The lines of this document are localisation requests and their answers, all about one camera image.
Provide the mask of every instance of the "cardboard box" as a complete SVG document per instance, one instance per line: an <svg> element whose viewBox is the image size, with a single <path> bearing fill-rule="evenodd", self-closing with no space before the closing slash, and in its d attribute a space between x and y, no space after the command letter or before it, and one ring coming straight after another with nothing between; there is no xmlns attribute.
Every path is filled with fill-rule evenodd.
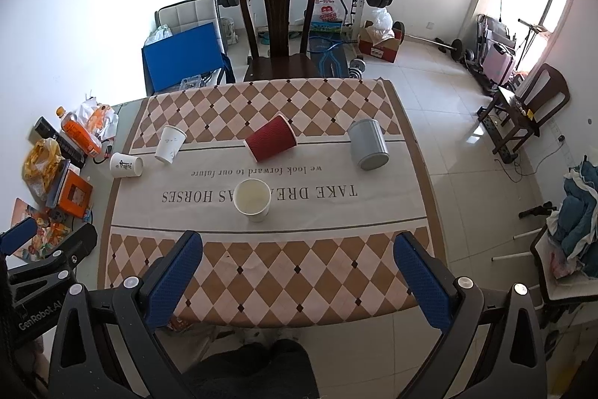
<svg viewBox="0 0 598 399"><path fill-rule="evenodd" d="M403 42L403 33L399 30L393 29L395 32L394 39L384 40L374 46L372 39L370 38L370 34L366 30L366 28L372 24L373 23L371 21L366 21L366 25L360 29L360 42L358 44L358 48L364 55L375 56L376 58L393 63L397 57L399 46Z"/></svg>

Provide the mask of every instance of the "gray canister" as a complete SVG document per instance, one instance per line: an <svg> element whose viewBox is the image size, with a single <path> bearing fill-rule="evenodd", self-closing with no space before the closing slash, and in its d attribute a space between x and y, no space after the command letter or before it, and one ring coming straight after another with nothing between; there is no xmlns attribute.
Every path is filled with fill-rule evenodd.
<svg viewBox="0 0 598 399"><path fill-rule="evenodd" d="M388 148L380 124L375 119L361 119L347 130L351 139L351 157L365 171L375 170L388 162Z"/></svg>

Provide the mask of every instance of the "plastic bottle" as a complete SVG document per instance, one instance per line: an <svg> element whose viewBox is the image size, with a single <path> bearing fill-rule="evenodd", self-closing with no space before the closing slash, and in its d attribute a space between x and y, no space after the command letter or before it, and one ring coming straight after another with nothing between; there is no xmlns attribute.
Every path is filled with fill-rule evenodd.
<svg viewBox="0 0 598 399"><path fill-rule="evenodd" d="M73 142L92 158L102 152L102 143L99 139L87 132L72 112L67 112L64 107L56 109L56 115L61 118L62 130L69 136Z"/></svg>

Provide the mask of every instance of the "red ripple cup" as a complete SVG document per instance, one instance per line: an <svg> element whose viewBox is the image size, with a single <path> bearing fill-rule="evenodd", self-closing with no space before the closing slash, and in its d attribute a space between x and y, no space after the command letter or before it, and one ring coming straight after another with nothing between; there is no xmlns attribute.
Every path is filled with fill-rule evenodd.
<svg viewBox="0 0 598 399"><path fill-rule="evenodd" d="M297 146L297 137L286 117L278 114L243 142L259 163Z"/></svg>

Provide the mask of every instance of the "suitcase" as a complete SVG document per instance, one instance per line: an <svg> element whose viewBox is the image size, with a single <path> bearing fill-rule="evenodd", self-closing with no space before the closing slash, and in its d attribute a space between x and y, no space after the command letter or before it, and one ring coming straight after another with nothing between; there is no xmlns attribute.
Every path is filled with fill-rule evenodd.
<svg viewBox="0 0 598 399"><path fill-rule="evenodd" d="M488 50L488 54L482 63L484 75L488 80L502 85L508 81L513 65L515 63L515 56L511 50L500 43L493 43Z"/></svg>

